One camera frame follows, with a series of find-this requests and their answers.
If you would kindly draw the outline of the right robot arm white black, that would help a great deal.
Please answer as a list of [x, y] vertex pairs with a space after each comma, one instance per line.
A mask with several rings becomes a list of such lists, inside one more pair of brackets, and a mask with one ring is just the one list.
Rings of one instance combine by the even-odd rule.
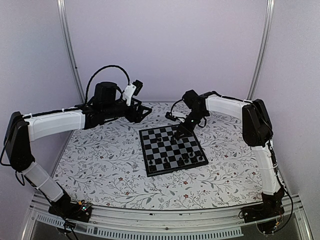
[[283, 214], [282, 198], [285, 189], [278, 177], [272, 124], [263, 100], [241, 100], [220, 95], [216, 91], [197, 94], [194, 90], [186, 91], [181, 99], [190, 109], [190, 113], [186, 116], [173, 116], [181, 121], [174, 134], [175, 139], [191, 136], [195, 127], [211, 112], [240, 119], [242, 138], [253, 151], [262, 178], [262, 204], [243, 208], [242, 213], [246, 217], [254, 218]]

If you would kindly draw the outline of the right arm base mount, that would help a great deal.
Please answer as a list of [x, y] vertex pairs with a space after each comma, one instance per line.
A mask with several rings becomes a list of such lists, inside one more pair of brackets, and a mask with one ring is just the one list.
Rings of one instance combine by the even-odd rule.
[[251, 206], [242, 207], [238, 216], [244, 219], [245, 223], [265, 220], [268, 218], [280, 216], [285, 213], [285, 210], [280, 204], [279, 206], [272, 207], [267, 203], [259, 203]]

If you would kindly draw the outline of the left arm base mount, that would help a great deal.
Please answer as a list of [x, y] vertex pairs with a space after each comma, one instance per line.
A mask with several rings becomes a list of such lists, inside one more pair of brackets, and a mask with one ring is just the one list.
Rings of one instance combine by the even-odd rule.
[[78, 202], [59, 200], [51, 203], [48, 212], [64, 219], [88, 223], [92, 214], [92, 204], [85, 200]]

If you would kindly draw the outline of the black silver chess board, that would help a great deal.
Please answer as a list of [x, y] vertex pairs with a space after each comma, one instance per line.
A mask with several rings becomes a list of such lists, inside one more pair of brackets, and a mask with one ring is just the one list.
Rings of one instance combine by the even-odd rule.
[[[171, 136], [174, 135], [178, 125], [167, 125], [162, 127], [155, 127], [143, 129], [139, 131], [141, 142], [141, 149], [144, 159], [146, 175], [154, 177], [172, 173], [183, 169], [192, 169], [209, 164], [209, 161], [202, 149], [197, 137], [193, 133], [190, 137], [184, 137], [180, 140], [175, 139], [175, 143], [171, 144]], [[156, 142], [156, 138], [162, 138], [162, 142]], [[194, 153], [194, 157], [189, 157], [189, 162], [184, 165], [178, 166], [179, 158], [183, 154]], [[203, 157], [203, 161], [198, 162], [198, 156]], [[155, 160], [161, 158], [162, 164], [156, 164]], [[164, 169], [164, 158], [167, 158], [170, 163], [170, 168]]]

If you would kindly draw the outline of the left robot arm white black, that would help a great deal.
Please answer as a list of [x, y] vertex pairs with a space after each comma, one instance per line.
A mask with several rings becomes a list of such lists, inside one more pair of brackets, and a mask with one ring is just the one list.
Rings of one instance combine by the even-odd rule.
[[32, 143], [76, 130], [93, 129], [119, 118], [125, 118], [130, 123], [141, 122], [151, 113], [150, 108], [135, 98], [142, 87], [143, 83], [135, 80], [116, 99], [119, 87], [116, 83], [105, 81], [95, 86], [94, 96], [83, 105], [37, 114], [21, 114], [19, 111], [12, 113], [0, 154], [2, 157], [7, 156], [8, 162], [2, 162], [1, 165], [22, 174], [55, 203], [55, 209], [63, 217], [70, 217], [75, 211], [70, 196], [36, 162]]

